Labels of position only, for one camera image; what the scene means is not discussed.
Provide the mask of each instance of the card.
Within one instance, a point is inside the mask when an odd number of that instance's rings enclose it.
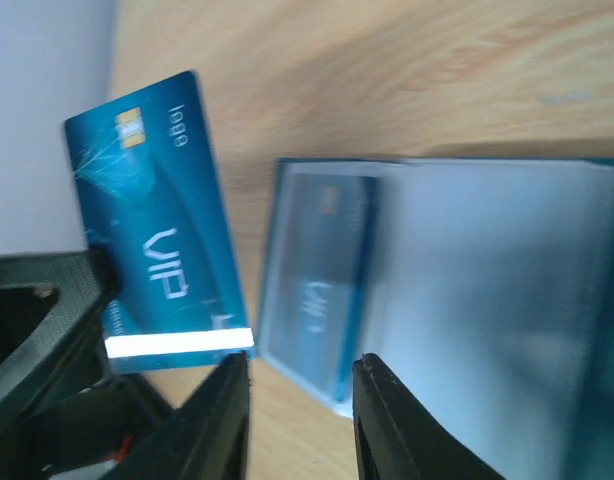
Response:
[[[103,313],[117,373],[213,364],[250,349],[193,72],[65,122],[87,241],[121,292]]]

